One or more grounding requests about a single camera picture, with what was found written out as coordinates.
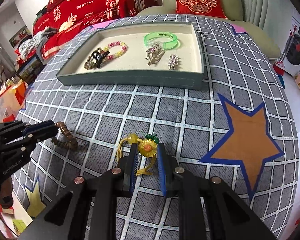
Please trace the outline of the person's left hand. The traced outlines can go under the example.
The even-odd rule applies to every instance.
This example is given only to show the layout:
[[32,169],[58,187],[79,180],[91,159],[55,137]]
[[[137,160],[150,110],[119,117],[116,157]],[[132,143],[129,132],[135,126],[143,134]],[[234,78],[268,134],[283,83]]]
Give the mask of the person's left hand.
[[1,190],[0,190],[0,205],[4,209],[9,209],[10,207],[13,206],[12,192],[13,192],[12,178],[9,177],[2,183]]

